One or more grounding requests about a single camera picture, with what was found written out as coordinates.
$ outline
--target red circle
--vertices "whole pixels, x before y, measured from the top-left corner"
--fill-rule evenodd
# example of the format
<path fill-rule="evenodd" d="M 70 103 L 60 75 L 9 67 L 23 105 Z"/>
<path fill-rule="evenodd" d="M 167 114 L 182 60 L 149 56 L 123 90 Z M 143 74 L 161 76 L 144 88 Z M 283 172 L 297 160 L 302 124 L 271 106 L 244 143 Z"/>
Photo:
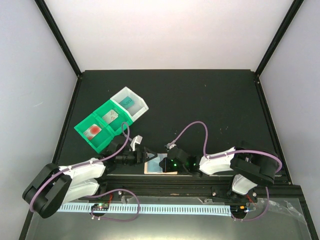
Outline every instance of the red circle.
<path fill-rule="evenodd" d="M 99 132 L 100 132 L 100 127 L 98 127 L 98 126 L 92 126 L 92 127 L 90 127 L 90 133 L 91 134 L 94 134 L 94 135 L 97 135 Z"/>

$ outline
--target black metal frame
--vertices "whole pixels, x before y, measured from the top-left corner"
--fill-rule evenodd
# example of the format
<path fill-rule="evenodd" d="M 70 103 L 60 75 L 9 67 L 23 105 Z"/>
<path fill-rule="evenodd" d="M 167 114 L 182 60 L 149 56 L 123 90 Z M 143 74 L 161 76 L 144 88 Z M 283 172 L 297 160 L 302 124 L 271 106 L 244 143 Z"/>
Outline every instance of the black metal frame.
<path fill-rule="evenodd" d="M 282 160 L 283 162 L 283 167 L 284 170 L 286 172 L 286 176 L 285 178 L 281 178 L 280 181 L 277 181 L 275 183 L 275 185 L 273 187 L 269 188 L 269 193 L 270 193 L 270 197 L 271 198 L 298 198 L 303 210 L 303 214 L 304 217 L 307 221 L 307 225 L 308 225 L 308 229 L 309 232 L 311 234 L 311 237 L 313 240 L 318 240 L 318 235 L 315 229 L 315 226 L 313 224 L 305 197 L 303 195 L 302 189 L 300 186 L 297 185 L 291 185 L 292 184 L 292 180 L 289 174 L 289 169 L 288 166 L 286 164 L 285 158 L 284 158 L 284 154 L 282 152 L 281 149 L 281 145 L 277 136 L 277 132 L 274 126 L 274 123 L 272 121 L 272 117 L 268 108 L 268 104 L 264 95 L 264 91 L 262 89 L 262 86 L 260 84 L 260 79 L 259 76 L 261 75 L 261 73 L 263 72 L 264 68 L 266 67 L 268 61 L 270 60 L 272 54 L 274 53 L 275 49 L 277 48 L 279 42 L 281 41 L 282 37 L 284 36 L 286 30 L 288 29 L 290 23 L 292 22 L 293 18 L 295 17 L 296 13 L 298 12 L 300 6 L 302 5 L 304 0 L 294 0 L 290 9 L 288 10 L 285 18 L 283 19 L 280 27 L 278 28 L 274 38 L 272 39 L 272 42 L 270 43 L 266 53 L 264 54 L 258 68 L 255 71 L 255 78 L 254 78 L 254 82 L 255 82 L 255 86 L 256 86 L 256 90 L 257 93 L 259 95 L 260 98 L 260 103 L 264 112 L 264 116 L 265 116 L 265 120 L 267 122 L 268 128 L 269 128 L 269 133 L 271 135 L 271 139 L 273 142 L 273 146 L 274 149 L 276 151 L 276 153 L 278 154 L 279 158 Z M 70 65 L 72 66 L 75 74 L 78 76 L 77 79 L 77 83 L 72 95 L 72 99 L 67 111 L 67 115 L 63 124 L 63 128 L 59 137 L 59 141 L 53 156 L 53 163 L 57 163 L 61 150 L 62 150 L 62 146 L 66 137 L 66 132 L 70 123 L 70 119 L 71 119 L 71 115 L 73 113 L 73 109 L 77 100 L 77 96 L 78 96 L 78 92 L 80 89 L 80 85 L 82 82 L 82 72 L 79 69 L 66 41 L 64 40 L 53 16 L 51 15 L 46 3 L 44 0 L 35 0 L 36 4 L 38 5 L 41 13 L 43 14 L 43 17 L 45 18 L 47 24 L 49 25 L 50 29 L 52 30 L 56 40 L 58 41 L 61 49 L 63 50 L 66 58 L 68 59 Z M 183 178 L 180 178 L 179 181 L 175 181 L 174 184 L 172 183 L 172 181 L 170 181 L 170 179 L 166 179 L 166 178 L 162 178 L 162 181 L 159 181 L 159 179 L 157 179 L 157 185 L 158 188 L 154 191 L 153 188 L 148 187 L 148 185 L 150 185 L 150 181 L 152 181 L 152 179 L 149 179 L 148 182 L 143 181 L 142 179 L 139 180 L 139 178 L 135 178 L 135 180 L 131 180 L 128 181 L 128 179 L 126 179 L 126 176 L 117 176 L 116 177 L 117 180 L 114 179 L 114 177 L 110 176 L 108 178 L 108 188 L 117 188 L 118 185 L 121 185 L 121 187 L 126 187 L 127 189 L 132 190 L 133 192 L 135 192 L 138 196 L 143 195 L 144 193 L 146 193 L 146 189 L 148 194 L 152 195 L 157 195 L 159 196 L 159 192 L 161 192 L 160 195 L 162 196 L 168 196 L 172 193 L 172 188 L 176 188 L 179 189 L 179 194 L 181 196 L 190 196 L 190 194 L 194 195 L 194 196 L 198 196 L 198 197 L 211 197 L 212 196 L 212 185 L 220 185 L 220 186 L 227 186 L 229 184 L 229 179 L 228 177 L 223 178 L 223 177 L 219 177 L 219 181 L 217 182 L 216 180 L 212 179 L 211 180 L 205 180 L 205 181 L 195 181 L 194 183 L 190 182 L 188 180 L 188 185 L 185 184 L 186 180 L 184 180 Z M 256 189 L 256 192 L 259 196 L 261 197 L 265 197 L 266 196 L 266 192 L 264 187 L 258 187 Z M 30 226 L 30 222 L 32 219 L 33 214 L 31 212 L 28 213 L 25 223 L 23 225 L 23 229 L 20 235 L 20 240 L 24 240 L 27 236 L 27 232 L 28 232 L 28 228 Z"/>

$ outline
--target blue object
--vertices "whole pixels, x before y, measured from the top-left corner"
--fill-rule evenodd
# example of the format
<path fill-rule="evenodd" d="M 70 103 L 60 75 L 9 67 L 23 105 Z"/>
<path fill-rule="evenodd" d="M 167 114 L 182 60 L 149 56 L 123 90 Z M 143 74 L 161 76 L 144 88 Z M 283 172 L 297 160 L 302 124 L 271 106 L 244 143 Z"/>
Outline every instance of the blue object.
<path fill-rule="evenodd" d="M 133 101 L 130 97 L 126 96 L 121 102 L 119 102 L 120 106 L 124 109 L 128 109 L 135 105 L 135 101 Z"/>

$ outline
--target white container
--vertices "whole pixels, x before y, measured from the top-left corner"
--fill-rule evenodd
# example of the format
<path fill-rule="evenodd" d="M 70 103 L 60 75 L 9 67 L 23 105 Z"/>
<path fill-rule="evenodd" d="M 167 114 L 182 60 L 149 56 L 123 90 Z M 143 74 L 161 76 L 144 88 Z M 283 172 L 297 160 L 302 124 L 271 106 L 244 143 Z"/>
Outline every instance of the white container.
<path fill-rule="evenodd" d="M 134 104 L 127 109 L 121 106 L 121 102 L 129 97 L 133 100 Z M 129 117 L 131 117 L 132 121 L 135 122 L 138 118 L 144 114 L 149 107 L 147 106 L 146 102 L 142 99 L 142 97 L 135 94 L 132 90 L 128 87 L 124 87 L 120 90 L 116 95 L 110 98 L 115 104 L 117 104 L 121 109 L 123 109 Z"/>

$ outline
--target scratch mark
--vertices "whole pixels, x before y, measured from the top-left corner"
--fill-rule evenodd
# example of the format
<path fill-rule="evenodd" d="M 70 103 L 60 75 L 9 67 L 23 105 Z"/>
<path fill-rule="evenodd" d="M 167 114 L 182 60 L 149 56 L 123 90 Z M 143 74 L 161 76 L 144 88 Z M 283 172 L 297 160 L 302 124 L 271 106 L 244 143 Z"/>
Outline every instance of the scratch mark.
<path fill-rule="evenodd" d="M 44 102 L 42 101 L 42 102 L 40 102 L 40 103 L 38 103 L 38 104 L 36 104 L 36 105 L 33 105 L 33 107 L 35 108 L 35 107 L 38 107 L 38 106 L 40 106 L 41 104 L 43 104 Z"/>

